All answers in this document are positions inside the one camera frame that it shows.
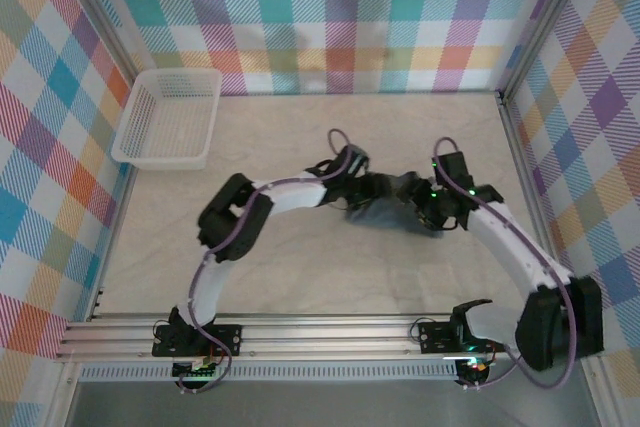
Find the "white plastic basket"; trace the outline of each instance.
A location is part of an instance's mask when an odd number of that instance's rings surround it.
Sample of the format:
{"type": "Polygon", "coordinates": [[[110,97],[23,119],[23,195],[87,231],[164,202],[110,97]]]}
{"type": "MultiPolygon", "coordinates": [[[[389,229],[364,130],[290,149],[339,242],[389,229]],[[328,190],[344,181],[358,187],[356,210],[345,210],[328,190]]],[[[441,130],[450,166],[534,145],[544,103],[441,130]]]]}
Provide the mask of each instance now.
{"type": "Polygon", "coordinates": [[[215,69],[145,70],[133,85],[111,155],[141,169],[204,169],[221,84],[215,69]]]}

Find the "perforated metal strip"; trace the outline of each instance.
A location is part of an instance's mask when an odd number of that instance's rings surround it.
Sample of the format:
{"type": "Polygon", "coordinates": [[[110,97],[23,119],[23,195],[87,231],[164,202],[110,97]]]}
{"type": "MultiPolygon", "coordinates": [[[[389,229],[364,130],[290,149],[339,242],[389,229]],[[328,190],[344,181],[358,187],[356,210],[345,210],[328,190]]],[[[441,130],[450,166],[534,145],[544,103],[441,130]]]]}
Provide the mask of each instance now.
{"type": "MultiPolygon", "coordinates": [[[[80,382],[175,381],[171,363],[95,362],[85,364],[80,382]]],[[[237,362],[228,380],[373,381],[453,380],[454,361],[237,362]]],[[[190,377],[189,380],[201,380],[190,377]]]]}

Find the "mesh basket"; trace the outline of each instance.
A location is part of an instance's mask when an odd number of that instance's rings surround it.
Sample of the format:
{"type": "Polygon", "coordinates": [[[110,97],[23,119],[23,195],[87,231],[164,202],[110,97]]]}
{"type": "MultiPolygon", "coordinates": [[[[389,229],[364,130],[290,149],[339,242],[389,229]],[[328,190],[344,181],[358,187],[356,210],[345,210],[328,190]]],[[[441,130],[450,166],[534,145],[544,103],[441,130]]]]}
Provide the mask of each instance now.
{"type": "Polygon", "coordinates": [[[215,69],[142,72],[118,126],[113,158],[141,169],[203,169],[221,82],[215,69]]]}

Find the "gray floor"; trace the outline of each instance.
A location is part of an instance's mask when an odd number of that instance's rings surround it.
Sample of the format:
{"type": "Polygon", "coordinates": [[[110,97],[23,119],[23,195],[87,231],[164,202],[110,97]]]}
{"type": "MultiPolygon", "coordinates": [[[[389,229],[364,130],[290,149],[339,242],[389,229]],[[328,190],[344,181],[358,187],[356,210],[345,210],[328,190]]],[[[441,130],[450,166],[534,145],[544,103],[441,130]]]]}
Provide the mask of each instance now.
{"type": "Polygon", "coordinates": [[[67,425],[597,426],[587,392],[580,368],[560,391],[537,389],[519,372],[481,392],[449,381],[227,382],[189,396],[172,383],[85,383],[67,425]]]}

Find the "robotic arm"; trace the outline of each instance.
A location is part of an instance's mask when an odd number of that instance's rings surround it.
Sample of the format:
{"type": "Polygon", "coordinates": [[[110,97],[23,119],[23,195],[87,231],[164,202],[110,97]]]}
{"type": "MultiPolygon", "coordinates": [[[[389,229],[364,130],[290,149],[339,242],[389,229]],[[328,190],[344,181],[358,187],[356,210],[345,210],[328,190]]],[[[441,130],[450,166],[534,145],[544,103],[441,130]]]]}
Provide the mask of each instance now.
{"type": "Polygon", "coordinates": [[[269,216],[296,208],[321,206],[339,198],[347,200],[348,208],[358,209],[377,198],[392,195],[411,205],[426,229],[451,230],[445,224],[449,219],[455,219],[454,228],[461,226],[478,238],[526,299],[522,312],[501,308],[486,299],[455,307],[448,327],[459,346],[488,339],[511,352],[519,352],[535,370],[548,369],[566,358],[570,341],[569,319],[558,279],[550,275],[547,267],[551,266],[566,287],[575,312],[576,357],[603,350],[598,285],[590,277],[575,278],[538,247],[547,264],[543,265],[539,256],[526,248],[522,235],[530,245],[537,245],[535,241],[522,231],[520,235],[514,233],[518,229],[517,223],[500,194],[490,185],[474,184],[461,152],[433,158],[433,165],[440,167],[436,169],[435,180],[422,179],[412,173],[400,188],[392,188],[384,174],[367,172],[368,163],[367,154],[350,145],[333,161],[323,161],[296,176],[300,182],[252,182],[242,174],[232,176],[200,215],[198,238],[208,248],[227,242],[229,238],[233,240],[215,253],[215,263],[210,260],[203,266],[191,299],[175,307],[169,317],[172,327],[168,331],[169,338],[159,339],[160,342],[173,342],[172,345],[178,339],[186,342],[188,345],[169,349],[176,356],[176,351],[193,355],[201,350],[203,343],[207,344],[194,326],[205,326],[206,329],[213,325],[218,298],[235,261],[253,247],[269,216]],[[471,196],[461,195],[450,181],[471,196]],[[254,199],[252,194],[256,191],[259,193],[254,199]],[[474,202],[474,198],[481,199],[485,208],[474,202]],[[240,211],[245,206],[248,211],[243,216],[240,211]],[[241,221],[244,223],[238,230],[241,221]],[[234,231],[237,231],[235,237],[230,235],[234,231]]]}

